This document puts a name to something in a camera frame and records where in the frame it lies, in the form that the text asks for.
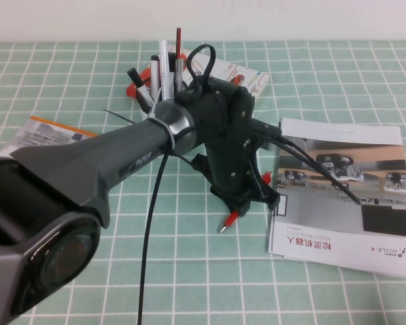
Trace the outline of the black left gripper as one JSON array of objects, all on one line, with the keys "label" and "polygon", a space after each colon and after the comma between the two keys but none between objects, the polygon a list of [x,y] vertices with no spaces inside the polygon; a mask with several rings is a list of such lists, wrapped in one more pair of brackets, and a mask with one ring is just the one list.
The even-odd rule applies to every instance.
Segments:
[{"label": "black left gripper", "polygon": [[274,211],[279,193],[263,181],[256,151],[265,136],[278,136],[279,129],[252,117],[255,99],[247,88],[210,78],[207,88],[192,85],[175,101],[191,114],[196,143],[206,148],[206,154],[191,163],[211,184],[210,191],[240,217],[251,202],[265,203]]}]

